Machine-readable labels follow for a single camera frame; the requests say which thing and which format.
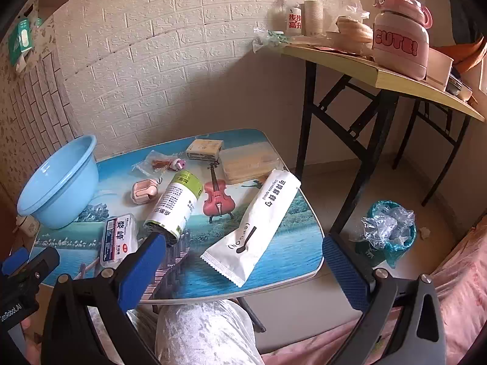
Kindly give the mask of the green white bag roll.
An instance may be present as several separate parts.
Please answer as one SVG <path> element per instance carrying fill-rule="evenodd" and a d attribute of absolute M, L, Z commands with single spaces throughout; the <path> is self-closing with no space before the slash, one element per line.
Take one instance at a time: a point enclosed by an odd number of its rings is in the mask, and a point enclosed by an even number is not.
<path fill-rule="evenodd" d="M 164 236 L 167 247 L 176 245 L 202 191 L 203 185 L 193 173 L 178 172 L 147 216 L 145 231 Z"/>

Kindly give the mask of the light blue plastic basin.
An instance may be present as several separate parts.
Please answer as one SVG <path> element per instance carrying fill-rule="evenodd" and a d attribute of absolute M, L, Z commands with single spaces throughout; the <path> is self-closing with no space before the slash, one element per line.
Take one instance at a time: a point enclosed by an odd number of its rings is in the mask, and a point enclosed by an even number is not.
<path fill-rule="evenodd" d="M 96 137 L 83 135 L 62 146 L 36 170 L 17 201 L 17 213 L 44 227 L 73 222 L 92 200 L 98 185 Z"/>

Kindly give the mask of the pink small case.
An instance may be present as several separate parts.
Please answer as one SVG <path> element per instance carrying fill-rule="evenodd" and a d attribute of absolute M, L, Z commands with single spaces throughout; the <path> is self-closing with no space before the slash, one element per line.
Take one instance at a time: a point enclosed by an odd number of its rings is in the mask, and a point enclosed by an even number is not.
<path fill-rule="evenodd" d="M 133 184 L 130 197 L 135 204 L 145 204 L 155 200 L 158 193 L 158 182 L 153 179 L 146 179 Z"/>

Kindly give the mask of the white long spoon packet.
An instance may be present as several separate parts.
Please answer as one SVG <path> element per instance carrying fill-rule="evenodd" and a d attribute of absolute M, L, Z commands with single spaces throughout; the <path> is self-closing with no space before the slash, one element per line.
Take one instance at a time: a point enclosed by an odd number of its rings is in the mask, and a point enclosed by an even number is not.
<path fill-rule="evenodd" d="M 274 169 L 246 209 L 239 227 L 209 247 L 201 258 L 237 287 L 242 287 L 268 248 L 301 182 Z"/>

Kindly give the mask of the clear snack bag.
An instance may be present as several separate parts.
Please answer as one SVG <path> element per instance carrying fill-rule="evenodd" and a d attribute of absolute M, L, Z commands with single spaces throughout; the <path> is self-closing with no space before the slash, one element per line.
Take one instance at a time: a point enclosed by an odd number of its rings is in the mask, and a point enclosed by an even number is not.
<path fill-rule="evenodd" d="M 176 157 L 178 156 L 168 156 L 162 154 L 161 152 L 151 150 L 144 160 L 142 160 L 141 162 L 137 162 L 132 166 L 132 170 L 142 173 L 143 175 L 156 180 L 161 178 L 163 173 L 166 171 L 173 172 L 169 168 L 169 165 L 171 161 Z"/>

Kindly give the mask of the beige tissue pack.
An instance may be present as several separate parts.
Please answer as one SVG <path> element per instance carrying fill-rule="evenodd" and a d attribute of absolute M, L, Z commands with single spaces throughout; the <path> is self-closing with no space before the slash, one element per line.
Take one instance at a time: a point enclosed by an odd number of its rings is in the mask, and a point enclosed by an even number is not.
<path fill-rule="evenodd" d="M 197 138 L 187 148 L 186 155 L 191 160 L 216 162 L 223 145 L 223 140 Z"/>

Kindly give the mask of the clear box of toothpicks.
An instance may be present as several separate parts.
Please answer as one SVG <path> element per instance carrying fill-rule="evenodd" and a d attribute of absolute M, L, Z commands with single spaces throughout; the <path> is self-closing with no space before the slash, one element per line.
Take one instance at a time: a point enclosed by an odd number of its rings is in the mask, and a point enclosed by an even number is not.
<path fill-rule="evenodd" d="M 229 184 L 238 184 L 268 176 L 284 164 L 273 146 L 267 142 L 229 148 L 219 153 L 219 160 Z"/>

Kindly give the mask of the pink purple toy figure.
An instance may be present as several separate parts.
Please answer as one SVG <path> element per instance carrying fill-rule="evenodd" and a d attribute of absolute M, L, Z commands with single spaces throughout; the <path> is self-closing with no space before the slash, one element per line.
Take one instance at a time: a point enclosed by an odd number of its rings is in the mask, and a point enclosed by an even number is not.
<path fill-rule="evenodd" d="M 185 169 L 185 167 L 186 161 L 179 157 L 174 158 L 169 165 L 169 168 L 174 172 L 182 171 Z"/>

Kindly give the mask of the green bag trash bin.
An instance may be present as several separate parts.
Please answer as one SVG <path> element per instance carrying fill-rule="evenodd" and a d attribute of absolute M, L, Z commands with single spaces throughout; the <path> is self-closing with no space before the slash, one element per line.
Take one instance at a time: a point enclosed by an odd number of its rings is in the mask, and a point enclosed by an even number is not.
<path fill-rule="evenodd" d="M 417 237 L 414 211 L 391 200 L 374 202 L 361 224 L 348 239 L 372 267 L 385 262 L 394 269 Z"/>

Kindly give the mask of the yellow-edged folding table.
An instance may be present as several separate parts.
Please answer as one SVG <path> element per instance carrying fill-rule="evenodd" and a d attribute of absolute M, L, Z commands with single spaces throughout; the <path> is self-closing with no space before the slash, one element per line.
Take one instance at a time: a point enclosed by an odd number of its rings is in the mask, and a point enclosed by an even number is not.
<path fill-rule="evenodd" d="M 394 167 L 400 163 L 417 119 L 428 124 L 452 145 L 451 154 L 433 187 L 423 199 L 422 205 L 426 205 L 431 200 L 442 183 L 460 149 L 471 120 L 485 121 L 483 115 L 458 97 L 440 91 L 425 82 L 381 68 L 365 58 L 293 45 L 286 46 L 282 53 L 305 62 L 304 101 L 295 175 L 299 178 L 303 175 L 313 117 L 330 129 L 361 161 L 348 196 L 331 227 L 332 233 L 339 234 L 345 227 L 377 166 L 400 97 L 414 100 L 414 107 L 400 149 L 394 158 Z M 341 78 L 320 103 L 315 103 L 315 85 L 319 66 L 340 73 Z M 327 109 L 347 88 L 368 98 L 370 104 L 351 126 L 345 129 L 328 114 Z"/>

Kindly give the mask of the bread in plastic bag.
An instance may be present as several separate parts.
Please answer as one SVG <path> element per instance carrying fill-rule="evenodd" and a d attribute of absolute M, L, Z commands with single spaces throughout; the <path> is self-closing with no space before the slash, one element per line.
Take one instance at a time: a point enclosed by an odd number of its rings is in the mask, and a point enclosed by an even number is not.
<path fill-rule="evenodd" d="M 332 30 L 326 32 L 330 46 L 350 54 L 371 55 L 373 31 L 363 22 L 369 17 L 361 1 L 352 0 L 339 12 Z"/>

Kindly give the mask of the pink CUTE water bottle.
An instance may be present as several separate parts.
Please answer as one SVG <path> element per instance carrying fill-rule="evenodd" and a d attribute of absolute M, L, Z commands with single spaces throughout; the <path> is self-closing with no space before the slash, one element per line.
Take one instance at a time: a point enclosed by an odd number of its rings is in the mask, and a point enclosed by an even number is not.
<path fill-rule="evenodd" d="M 427 73 L 433 17 L 418 0 L 374 0 L 379 9 L 373 24 L 372 55 L 383 68 L 414 80 Z"/>

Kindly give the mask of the green white plastic bag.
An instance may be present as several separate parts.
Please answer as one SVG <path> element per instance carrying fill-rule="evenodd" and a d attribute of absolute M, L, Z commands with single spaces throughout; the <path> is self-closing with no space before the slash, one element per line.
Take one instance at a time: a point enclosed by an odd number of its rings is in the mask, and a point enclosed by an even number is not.
<path fill-rule="evenodd" d="M 288 46 L 289 38 L 280 30 L 268 30 L 265 28 L 254 28 L 254 39 L 252 42 L 253 52 L 257 53 L 263 48 L 270 50 L 281 50 Z"/>

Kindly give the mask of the stack of paper cups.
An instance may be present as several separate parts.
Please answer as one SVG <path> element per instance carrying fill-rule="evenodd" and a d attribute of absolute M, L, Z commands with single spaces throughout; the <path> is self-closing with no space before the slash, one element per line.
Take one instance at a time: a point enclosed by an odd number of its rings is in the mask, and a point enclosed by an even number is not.
<path fill-rule="evenodd" d="M 323 33 L 324 10 L 319 0 L 305 0 L 304 2 L 305 34 L 317 36 Z"/>

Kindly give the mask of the green wall tissue box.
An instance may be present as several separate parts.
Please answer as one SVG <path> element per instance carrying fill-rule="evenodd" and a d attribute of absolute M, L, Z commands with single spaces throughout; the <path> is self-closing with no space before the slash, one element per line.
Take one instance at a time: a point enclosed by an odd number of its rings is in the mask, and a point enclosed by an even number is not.
<path fill-rule="evenodd" d="M 20 20 L 8 37 L 9 60 L 15 66 L 33 47 L 30 21 L 28 18 Z"/>

